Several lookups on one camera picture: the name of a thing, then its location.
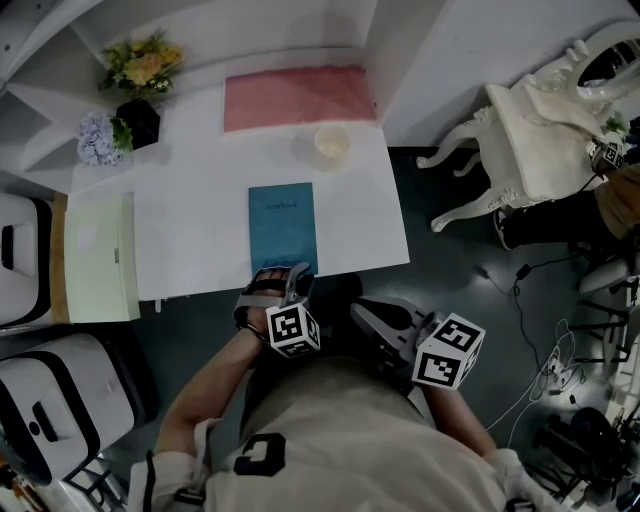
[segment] blue notebook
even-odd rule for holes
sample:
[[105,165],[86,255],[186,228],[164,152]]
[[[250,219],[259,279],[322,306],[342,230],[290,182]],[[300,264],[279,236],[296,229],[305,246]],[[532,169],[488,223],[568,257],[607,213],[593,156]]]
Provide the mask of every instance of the blue notebook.
[[311,264],[318,273],[313,185],[297,183],[249,189],[251,272],[274,266]]

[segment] leg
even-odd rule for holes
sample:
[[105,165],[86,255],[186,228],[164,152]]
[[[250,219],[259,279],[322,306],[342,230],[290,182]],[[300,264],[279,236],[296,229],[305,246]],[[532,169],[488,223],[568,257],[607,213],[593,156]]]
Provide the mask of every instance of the leg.
[[460,208],[433,219],[431,221],[431,231],[439,233],[452,220],[470,219],[491,213],[501,206],[509,204],[509,197],[512,197],[513,194],[515,192],[511,189],[490,188],[475,201],[471,201]]
[[456,126],[447,134],[434,156],[431,158],[420,156],[416,159],[416,165],[419,169],[429,169],[441,164],[463,141],[477,138],[495,119],[497,114],[493,107],[478,110],[473,114],[471,121]]
[[593,191],[518,210],[503,226],[504,241],[510,248],[549,242],[586,242],[598,246],[619,243],[602,220]]
[[462,169],[461,171],[453,171],[453,175],[456,178],[462,178],[463,176],[466,176],[467,174],[469,174],[469,171],[473,169],[476,166],[476,164],[479,164],[479,163],[480,163],[480,151],[473,154],[473,156],[467,162],[467,165],[464,166],[464,169]]

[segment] white table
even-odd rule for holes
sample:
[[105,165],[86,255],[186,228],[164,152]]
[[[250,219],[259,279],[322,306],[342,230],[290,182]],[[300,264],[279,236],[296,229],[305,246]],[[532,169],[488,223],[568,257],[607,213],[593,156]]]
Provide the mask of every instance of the white table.
[[[486,215],[505,205],[522,208],[562,199],[578,192],[593,176],[586,149],[589,134],[567,124],[532,122],[532,107],[522,90],[497,85],[485,89],[492,106],[451,130],[432,158],[418,159],[423,169],[435,167],[463,141],[475,139],[480,153],[455,175],[464,176],[482,161],[491,180],[478,199],[433,219],[434,232],[453,220]],[[600,183],[596,178],[590,188]]]
[[342,169],[314,167],[318,125],[222,133],[223,88],[169,100],[160,142],[130,169],[74,170],[69,207],[134,193],[140,300],[245,286],[251,278],[248,188],[313,183],[320,275],[409,262],[398,192],[382,130],[343,126]]

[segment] white cup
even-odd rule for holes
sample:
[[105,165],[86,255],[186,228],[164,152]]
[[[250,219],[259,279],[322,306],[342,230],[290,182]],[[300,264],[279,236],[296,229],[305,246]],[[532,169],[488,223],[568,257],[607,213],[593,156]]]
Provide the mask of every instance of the white cup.
[[315,146],[318,167],[335,171],[342,166],[351,149],[351,139],[342,126],[323,126],[316,132]]

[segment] sleeve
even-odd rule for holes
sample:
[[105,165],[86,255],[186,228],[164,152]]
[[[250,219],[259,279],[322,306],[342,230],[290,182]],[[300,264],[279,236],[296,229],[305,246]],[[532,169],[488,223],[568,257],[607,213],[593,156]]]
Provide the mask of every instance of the sleeve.
[[484,457],[495,469],[504,488],[507,501],[522,498],[530,501],[539,512],[566,512],[567,507],[554,500],[540,484],[524,470],[518,454],[513,450],[496,450]]
[[[194,429],[197,455],[181,452],[164,452],[131,468],[129,486],[129,512],[162,512],[179,509],[174,496],[180,489],[201,491],[209,478],[203,464],[207,453],[207,439],[211,428],[219,420],[206,420]],[[145,498],[151,502],[151,510],[145,510]]]

